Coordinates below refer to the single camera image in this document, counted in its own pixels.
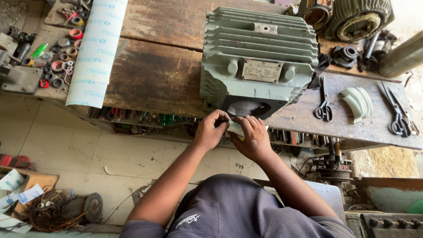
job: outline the curved insulation piece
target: curved insulation piece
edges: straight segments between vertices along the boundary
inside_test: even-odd
[[[353,93],[357,96],[358,98],[358,104],[361,108],[361,116],[362,117],[367,117],[367,103],[366,100],[364,99],[364,96],[361,95],[361,93],[355,89],[355,88],[351,88],[351,90],[353,91]]]
[[[371,98],[369,96],[369,94],[366,92],[366,90],[364,90],[363,88],[357,88],[357,90],[365,97],[367,98],[367,102],[370,105],[370,114],[373,114],[373,102],[371,101]]]
[[[367,106],[364,105],[363,100],[360,98],[360,93],[357,91],[357,93],[354,91],[354,88],[347,88],[344,91],[341,92],[344,96],[351,96],[356,102],[357,105],[360,108],[360,115],[364,116]]]
[[[361,117],[360,106],[358,105],[358,103],[350,95],[345,96],[343,98],[343,100],[346,103],[348,103],[348,106],[352,110],[352,114],[354,115],[354,123],[353,124],[356,124],[356,123],[360,122],[361,119],[362,119],[362,117]]]

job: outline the person's arm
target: person's arm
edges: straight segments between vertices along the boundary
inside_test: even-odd
[[[185,188],[204,154],[216,147],[229,127],[226,112],[216,110],[204,118],[194,141],[160,176],[135,205],[126,220],[147,220],[166,228]]]
[[[329,205],[272,150],[261,119],[238,116],[232,120],[241,125],[245,140],[241,141],[235,133],[231,133],[231,141],[243,155],[263,169],[285,205],[306,216],[336,217]]]

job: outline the printed logo on shirt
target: printed logo on shirt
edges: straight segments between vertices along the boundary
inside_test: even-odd
[[[189,216],[189,217],[187,217],[187,218],[185,218],[184,220],[182,220],[181,222],[179,222],[177,225],[176,225],[176,227],[175,227],[175,229],[177,229],[180,225],[182,225],[183,223],[191,223],[191,222],[193,222],[193,221],[197,221],[197,218],[198,218],[199,216],[197,216],[197,214],[195,214],[195,215],[192,215],[192,216]]]

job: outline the screwdriver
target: screwdriver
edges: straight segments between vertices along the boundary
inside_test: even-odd
[[[340,163],[342,161],[341,144],[339,143],[339,138],[336,138],[335,141],[335,145],[333,146],[335,148],[335,161]]]

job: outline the person's hand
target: person's hand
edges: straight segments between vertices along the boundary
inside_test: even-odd
[[[241,125],[245,140],[241,141],[235,133],[230,132],[231,141],[245,157],[259,163],[275,155],[270,146],[266,127],[261,119],[256,119],[253,116],[245,118],[237,116],[232,121]]]
[[[221,110],[215,110],[201,120],[195,134],[193,145],[207,152],[217,146],[220,138],[229,127],[229,115]]]

